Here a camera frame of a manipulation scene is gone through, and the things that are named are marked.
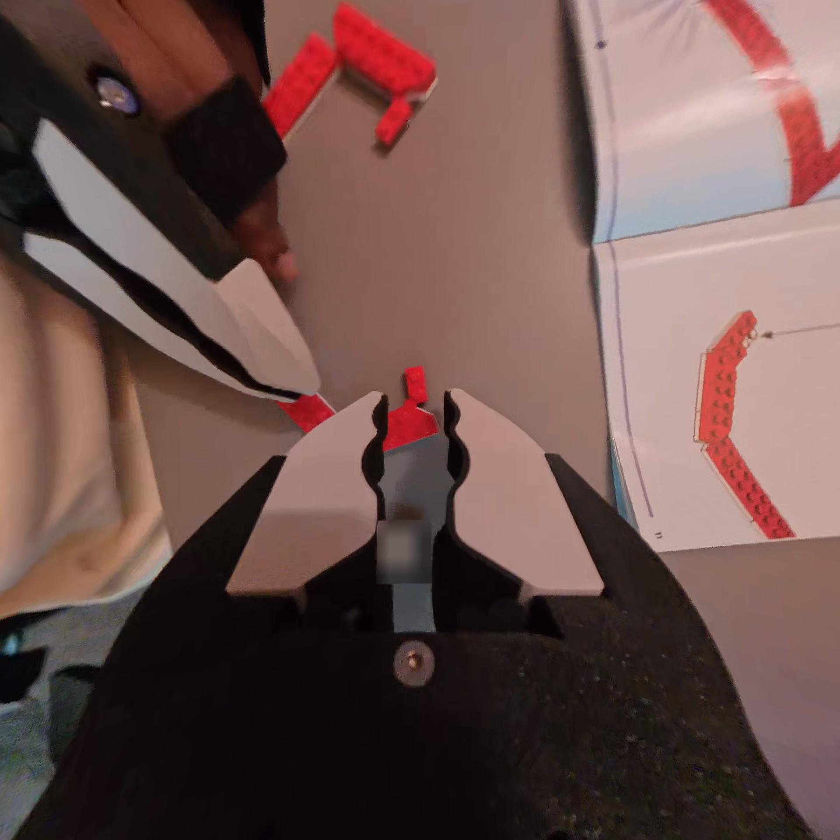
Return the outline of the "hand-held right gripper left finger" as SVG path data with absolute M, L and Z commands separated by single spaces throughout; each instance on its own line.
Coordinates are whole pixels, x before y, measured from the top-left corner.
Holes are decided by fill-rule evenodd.
M 245 549 L 229 594 L 292 594 L 375 537 L 387 396 L 370 392 L 306 433 L 289 451 Z

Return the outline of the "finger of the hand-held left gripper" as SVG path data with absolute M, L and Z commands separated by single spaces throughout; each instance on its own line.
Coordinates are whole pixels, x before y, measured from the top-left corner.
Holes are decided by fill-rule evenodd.
M 177 302 L 84 237 L 23 235 L 25 255 L 99 313 L 170 359 L 226 387 L 290 403 L 303 396 L 283 347 L 265 357 L 217 295 L 199 295 L 197 308 Z
M 42 119 L 35 134 L 34 157 L 67 221 L 50 237 L 84 237 L 122 265 L 136 271 L 177 302 L 197 308 L 210 293 L 235 314 L 248 343 L 265 357 L 283 347 L 295 367 L 292 380 L 313 395 L 320 376 L 309 347 L 277 290 L 252 259 L 242 259 L 219 280 L 205 277 L 191 261 L 123 195 L 54 123 Z

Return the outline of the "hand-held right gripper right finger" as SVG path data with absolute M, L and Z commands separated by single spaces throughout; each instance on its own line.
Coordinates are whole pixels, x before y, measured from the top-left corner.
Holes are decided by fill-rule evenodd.
M 447 526 L 519 596 L 598 596 L 604 582 L 546 451 L 463 389 L 446 392 Z

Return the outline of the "grey desk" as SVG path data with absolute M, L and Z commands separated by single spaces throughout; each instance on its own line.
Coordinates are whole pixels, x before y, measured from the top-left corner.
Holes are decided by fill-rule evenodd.
M 459 387 L 614 502 L 591 275 L 592 167 L 561 2 L 353 2 L 436 62 L 391 153 L 338 80 L 293 134 L 287 306 L 340 410 Z M 838 540 L 663 555 L 725 658 L 795 808 L 838 838 Z

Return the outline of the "person's left hand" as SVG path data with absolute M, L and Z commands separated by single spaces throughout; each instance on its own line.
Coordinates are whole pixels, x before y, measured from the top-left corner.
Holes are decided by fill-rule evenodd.
M 235 77 L 261 99 L 270 80 L 263 2 L 81 1 L 143 103 L 168 123 Z

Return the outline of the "person's beige shirt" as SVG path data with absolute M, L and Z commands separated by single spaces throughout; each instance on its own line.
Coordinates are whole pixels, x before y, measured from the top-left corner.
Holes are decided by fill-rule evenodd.
M 172 557 L 123 332 L 3 256 L 1 618 L 116 601 Z

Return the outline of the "white instruction booklet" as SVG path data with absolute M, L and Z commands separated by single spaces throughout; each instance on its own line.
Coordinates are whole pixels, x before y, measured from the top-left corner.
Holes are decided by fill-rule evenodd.
M 837 537 L 839 3 L 568 10 L 621 513 L 660 552 Z

